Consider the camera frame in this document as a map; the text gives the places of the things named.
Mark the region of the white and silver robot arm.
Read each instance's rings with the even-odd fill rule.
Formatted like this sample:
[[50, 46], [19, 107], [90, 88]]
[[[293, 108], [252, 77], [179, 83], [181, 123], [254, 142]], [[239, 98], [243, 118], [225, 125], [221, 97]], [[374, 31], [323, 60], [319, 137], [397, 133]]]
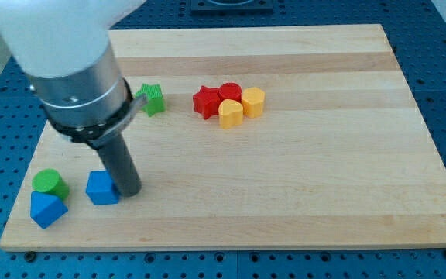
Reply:
[[0, 0], [0, 33], [59, 133], [74, 142], [120, 136], [139, 103], [110, 28], [144, 0]]

